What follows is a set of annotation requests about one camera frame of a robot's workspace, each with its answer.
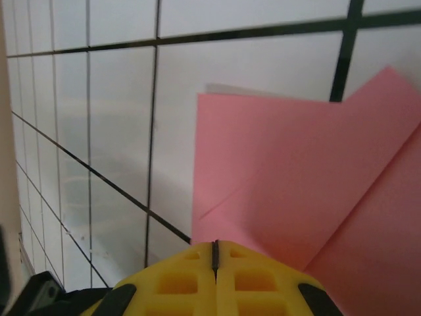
grid line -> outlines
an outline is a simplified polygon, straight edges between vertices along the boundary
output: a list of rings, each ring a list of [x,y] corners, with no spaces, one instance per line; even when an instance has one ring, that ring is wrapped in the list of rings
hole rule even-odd
[[[19,205],[19,208],[22,210],[22,214],[25,216],[25,219],[28,221],[28,224],[29,224],[29,226],[30,226],[30,228],[31,228],[31,232],[33,232],[33,233],[34,233],[35,237],[37,238],[37,240],[38,240],[38,242],[39,242],[39,244],[40,244],[40,246],[41,246],[41,249],[44,251],[44,255],[45,255],[45,259],[44,259],[44,260],[45,260],[45,268],[47,268],[47,262],[46,262],[46,260],[48,260],[48,262],[49,262],[49,264],[50,264],[51,268],[53,268],[53,270],[54,270],[54,273],[55,273],[55,276],[56,276],[56,278],[57,278],[58,282],[60,283],[60,285],[61,285],[62,287],[64,287],[63,283],[61,282],[61,280],[60,280],[60,278],[59,278],[59,275],[57,274],[56,270],[54,269],[53,264],[51,263],[50,258],[49,258],[49,257],[48,257],[48,255],[47,255],[47,252],[45,251],[45,245],[43,246],[43,245],[42,245],[42,243],[39,241],[39,238],[38,238],[37,234],[35,233],[34,228],[32,227],[32,223],[28,220],[28,217],[26,216],[26,214],[25,214],[25,212],[24,212],[24,210],[23,210],[23,208],[22,208],[22,206],[21,206],[21,205]]]
[[[49,0],[49,9],[50,9],[50,28],[51,28],[51,48],[55,48],[54,40],[54,14],[53,14],[53,0]],[[57,89],[56,89],[56,74],[55,74],[55,56],[51,56],[51,62],[53,63],[53,99],[54,99],[54,129],[55,129],[55,138],[59,142],[59,126],[57,124]],[[56,164],[57,164],[57,186],[59,190],[59,218],[61,221],[61,185],[60,185],[60,168],[59,168],[59,149],[55,146],[56,153]],[[65,285],[64,279],[64,252],[63,252],[63,233],[60,229],[60,243],[61,243],[61,269],[63,275],[63,285]]]
[[[90,32],[89,32],[89,10],[90,1],[86,0],[86,45],[89,47],[90,44]],[[91,167],[91,53],[86,53],[86,107],[87,107],[87,163]],[[91,171],[87,172],[87,198],[88,198],[88,213],[89,213],[89,259],[92,261],[92,175]],[[90,269],[91,288],[93,285],[92,279],[92,268]]]
[[[159,38],[159,21],[161,18],[161,0],[157,0],[155,16],[155,39]],[[150,128],[149,128],[149,158],[147,169],[147,216],[146,216],[146,229],[145,229],[145,264],[149,265],[149,227],[150,227],[150,208],[151,208],[151,186],[152,186],[152,163],[153,163],[153,132],[155,123],[155,103],[157,98],[157,72],[158,72],[158,46],[153,49],[153,75],[152,75],[152,97],[151,97],[151,113],[150,113]]]
[[[347,24],[343,30],[341,48],[337,58],[334,82],[330,94],[330,101],[341,102],[345,85],[347,83],[349,65],[354,50],[355,39],[357,37],[357,25],[362,16],[362,6],[364,0],[351,0],[349,3]]]
[[[111,49],[124,49],[134,47],[162,46],[198,43],[204,41],[240,40],[252,38],[267,38],[298,34],[313,34],[323,32],[343,31],[348,23],[348,18],[333,18],[326,20],[307,21],[287,24],[273,24],[270,26],[259,26],[254,28],[242,28],[236,30],[225,30],[218,32],[206,32],[202,34],[172,36],[166,38],[146,39],[139,41],[123,41],[106,45],[94,45],[89,47],[78,47],[70,49],[58,49],[52,51],[42,51],[39,53],[9,55],[12,57],[58,55],[67,53],[80,53],[87,51],[104,51]],[[397,13],[369,14],[362,16],[357,29],[386,28],[392,26],[408,26],[421,24],[421,9],[408,10]]]
[[[103,176],[97,170],[95,170],[94,168],[92,168],[91,166],[89,166],[87,163],[85,163],[84,161],[82,161],[79,157],[75,156],[75,154],[71,153],[69,150],[67,150],[66,148],[64,148],[62,145],[60,145],[59,143],[57,143],[55,140],[51,139],[48,135],[46,135],[45,133],[43,133],[41,130],[38,130],[34,125],[32,125],[31,123],[29,123],[27,120],[25,120],[24,118],[20,117],[18,114],[16,114],[13,111],[12,111],[12,114],[15,115],[16,117],[18,117],[21,121],[23,121],[28,126],[32,127],[34,130],[36,130],[38,133],[40,133],[42,136],[44,136],[51,143],[55,144],[59,149],[61,149],[67,155],[71,156],[71,158],[73,158],[74,160],[76,160],[79,164],[81,164],[87,170],[91,171],[95,176],[97,176],[102,181],[104,181],[105,183],[107,183],[109,186],[111,186],[113,189],[115,189],[118,193],[122,194],[126,199],[130,200],[133,204],[135,204],[136,206],[138,206],[143,211],[148,212],[148,208],[144,204],[142,204],[142,202],[138,201],[136,198],[134,198],[129,193],[127,193],[126,191],[124,191],[122,188],[120,188],[119,186],[117,186],[114,182],[110,181],[108,178],[106,178],[105,176]],[[181,230],[179,230],[178,228],[176,228],[174,225],[172,225],[169,222],[167,222],[166,220],[164,220],[161,216],[157,215],[151,209],[149,209],[149,214],[154,219],[156,219],[158,222],[160,222],[160,224],[162,224],[167,229],[171,230],[175,235],[177,235],[178,237],[180,237],[182,240],[184,240],[187,243],[190,243],[190,241],[191,241],[190,237],[187,236],[186,234],[184,234]]]
[[[26,1],[26,6],[28,8],[28,20],[29,20],[29,43],[30,43],[30,51],[31,53],[34,52],[34,39],[32,38],[32,21],[31,21],[31,8],[30,8],[30,0]],[[35,126],[38,127],[38,117],[37,117],[37,98],[36,98],[36,89],[35,89],[35,66],[34,66],[34,57],[31,56],[31,67],[32,67],[32,89],[34,91],[34,111],[35,111]],[[39,160],[39,134],[36,133],[37,137],[37,159],[38,159],[38,177],[39,177],[39,191],[42,192],[41,187],[41,163]],[[41,207],[41,222],[42,222],[42,239],[43,245],[45,247],[45,232],[44,232],[44,214],[43,214],[43,207],[42,203]]]
[[[16,10],[14,7],[14,1],[12,1],[12,7],[13,7],[13,22],[14,22],[14,41],[16,43],[16,52],[18,52],[18,36],[17,36],[17,23],[16,23]],[[22,81],[20,79],[20,63],[19,59],[16,59],[16,63],[18,66],[18,81],[19,81],[19,87],[22,86]],[[22,116],[24,115],[24,109],[23,109],[23,102],[22,102],[22,90],[19,89],[19,100],[20,100],[20,112],[22,113]],[[26,163],[26,144],[25,144],[25,128],[22,124],[22,140],[24,143],[24,161],[25,161],[25,170],[28,168],[28,164]],[[28,185],[28,179],[26,179],[26,189],[28,191],[28,212],[29,212],[29,218],[31,219],[31,209],[30,209],[30,201],[29,201],[29,185]],[[32,261],[34,260],[34,240],[32,238],[31,234],[31,245],[32,245]]]
[[[70,238],[73,240],[73,242],[75,243],[76,247],[78,247],[78,249],[82,252],[82,254],[84,255],[85,259],[89,262],[91,268],[93,270],[95,270],[95,272],[99,275],[99,278],[105,283],[106,286],[107,283],[105,282],[104,278],[101,276],[101,274],[98,272],[97,268],[95,268],[95,266],[93,265],[92,261],[89,259],[89,257],[85,254],[85,251],[82,249],[82,247],[79,245],[79,243],[74,239],[74,237],[72,236],[71,232],[69,231],[69,229],[67,229],[66,225],[64,225],[64,223],[61,221],[61,219],[57,216],[57,214],[53,211],[53,209],[51,208],[50,204],[48,203],[48,201],[44,198],[44,196],[41,194],[41,192],[38,190],[38,188],[35,187],[34,183],[32,182],[31,178],[28,176],[28,174],[25,172],[25,170],[23,170],[22,166],[19,164],[18,161],[16,161],[16,164],[19,166],[19,168],[22,170],[22,172],[25,174],[28,182],[31,182],[32,185],[34,186],[36,192],[39,194],[39,196],[41,196],[41,199],[45,202],[45,204],[48,206],[48,209],[53,213],[54,217],[56,218],[56,220],[59,221],[61,227],[64,228],[64,230],[66,231],[66,233],[70,236]]]

pink paper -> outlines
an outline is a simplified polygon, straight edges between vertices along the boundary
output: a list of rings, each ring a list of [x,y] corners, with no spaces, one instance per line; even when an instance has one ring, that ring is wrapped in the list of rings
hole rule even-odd
[[[421,127],[306,272],[345,315],[419,315]]]
[[[391,69],[343,105],[201,95],[193,241],[233,240],[303,269],[420,117],[417,92]]]

tile wall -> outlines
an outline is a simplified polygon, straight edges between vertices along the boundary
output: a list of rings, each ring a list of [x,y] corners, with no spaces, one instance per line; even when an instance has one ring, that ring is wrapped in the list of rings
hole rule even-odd
[[[3,0],[24,247],[67,290],[188,247],[198,93],[421,88],[419,0]]]

